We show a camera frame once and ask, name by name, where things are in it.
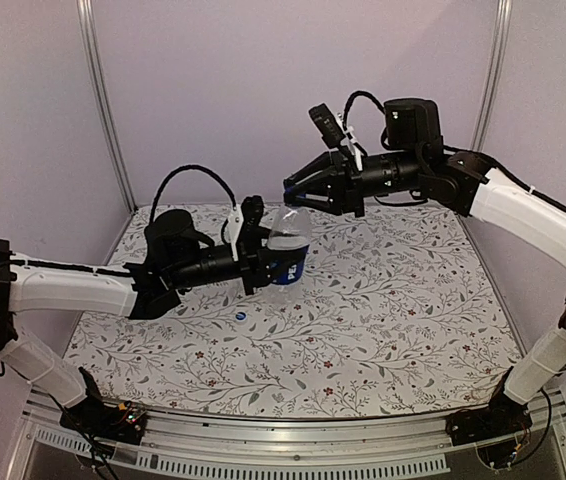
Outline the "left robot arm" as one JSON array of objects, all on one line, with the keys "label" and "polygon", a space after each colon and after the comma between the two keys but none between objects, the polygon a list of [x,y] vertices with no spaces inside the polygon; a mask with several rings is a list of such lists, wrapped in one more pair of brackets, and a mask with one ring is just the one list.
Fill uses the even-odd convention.
[{"label": "left robot arm", "polygon": [[112,415],[93,377],[16,326],[15,315],[90,311],[154,320],[177,307],[188,290],[233,279],[251,295],[302,263],[309,244],[305,229],[266,228],[261,218],[260,210],[233,209],[230,240],[217,244],[195,228],[188,211],[165,211],[144,230],[145,260],[122,267],[36,259],[0,239],[0,361],[70,410],[89,433],[104,433]]}]

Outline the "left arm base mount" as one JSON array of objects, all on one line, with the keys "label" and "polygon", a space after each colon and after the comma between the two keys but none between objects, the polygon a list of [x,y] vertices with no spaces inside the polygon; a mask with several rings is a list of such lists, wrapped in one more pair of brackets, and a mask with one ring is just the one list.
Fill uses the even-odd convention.
[{"label": "left arm base mount", "polygon": [[147,424],[147,411],[131,401],[108,406],[93,376],[83,367],[78,371],[86,383],[87,397],[76,406],[63,408],[60,425],[86,436],[140,445]]}]

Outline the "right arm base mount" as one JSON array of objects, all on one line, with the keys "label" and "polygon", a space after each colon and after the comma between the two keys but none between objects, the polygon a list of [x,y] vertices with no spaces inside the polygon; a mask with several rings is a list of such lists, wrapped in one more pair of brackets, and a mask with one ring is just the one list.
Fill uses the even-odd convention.
[{"label": "right arm base mount", "polygon": [[499,385],[486,406],[462,409],[445,418],[445,432],[454,446],[522,432],[532,426],[526,404],[511,400]]}]

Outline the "blue Pepsi bottle cap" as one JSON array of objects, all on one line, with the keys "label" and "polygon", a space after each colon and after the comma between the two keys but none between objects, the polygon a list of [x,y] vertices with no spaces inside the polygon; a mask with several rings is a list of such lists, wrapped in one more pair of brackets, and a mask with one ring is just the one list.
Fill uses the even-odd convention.
[{"label": "blue Pepsi bottle cap", "polygon": [[290,207],[298,206],[298,196],[293,187],[286,187],[284,191],[284,203]]}]

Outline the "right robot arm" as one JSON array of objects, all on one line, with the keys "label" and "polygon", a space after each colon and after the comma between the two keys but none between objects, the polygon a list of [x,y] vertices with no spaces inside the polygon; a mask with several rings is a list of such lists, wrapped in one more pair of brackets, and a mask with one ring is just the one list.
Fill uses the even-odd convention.
[{"label": "right robot arm", "polygon": [[[403,98],[379,106],[385,153],[368,155],[345,116],[320,104],[309,116],[327,147],[284,181],[284,201],[333,215],[364,214],[364,201],[408,191],[454,213],[492,224],[522,239],[566,269],[566,207],[516,178],[493,157],[444,144],[437,104]],[[500,436],[527,404],[566,368],[566,301],[557,327],[512,367],[480,415],[480,427]]]}]

